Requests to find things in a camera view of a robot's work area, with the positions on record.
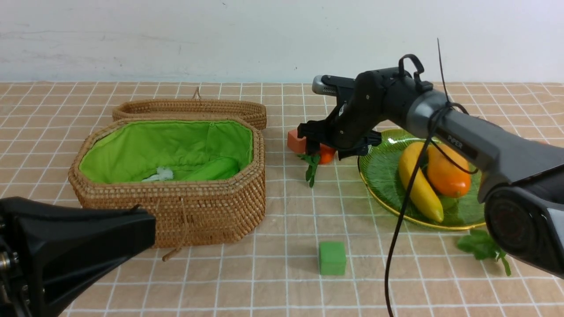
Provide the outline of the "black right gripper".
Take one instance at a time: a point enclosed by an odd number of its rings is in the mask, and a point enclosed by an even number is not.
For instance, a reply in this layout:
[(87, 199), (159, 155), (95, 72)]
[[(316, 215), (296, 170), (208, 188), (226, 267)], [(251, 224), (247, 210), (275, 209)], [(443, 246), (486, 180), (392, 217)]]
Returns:
[(338, 153), (338, 159), (365, 156), (370, 146), (378, 146), (381, 133), (373, 128), (383, 120), (372, 102), (383, 91), (378, 85), (388, 79), (388, 71), (371, 70), (355, 78), (355, 87), (349, 100), (336, 98), (336, 106), (324, 120), (298, 125), (300, 138), (306, 138), (307, 154), (314, 154), (324, 144)]

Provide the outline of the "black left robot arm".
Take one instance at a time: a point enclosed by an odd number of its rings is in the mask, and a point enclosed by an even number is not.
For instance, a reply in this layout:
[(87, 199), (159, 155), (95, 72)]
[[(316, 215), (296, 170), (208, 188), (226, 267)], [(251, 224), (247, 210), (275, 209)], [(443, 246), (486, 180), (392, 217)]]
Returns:
[(155, 243), (156, 219), (139, 206), (82, 209), (5, 197), (0, 215), (3, 317), (57, 317)]

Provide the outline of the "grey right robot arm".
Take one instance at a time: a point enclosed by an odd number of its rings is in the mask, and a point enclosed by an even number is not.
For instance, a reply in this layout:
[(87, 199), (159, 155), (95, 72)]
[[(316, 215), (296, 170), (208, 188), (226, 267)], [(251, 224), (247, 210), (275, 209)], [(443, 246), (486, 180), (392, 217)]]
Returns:
[(478, 201), (485, 204), (488, 231), (501, 249), (563, 277), (563, 148), (520, 138), (453, 108), (437, 118), (445, 94), (400, 66), (355, 79), (319, 75), (312, 90), (336, 96), (337, 106), (326, 119), (298, 126), (308, 152), (324, 144), (340, 157), (365, 155), (369, 145), (379, 144), (373, 129), (385, 120), (417, 138), (432, 135), (481, 171)]

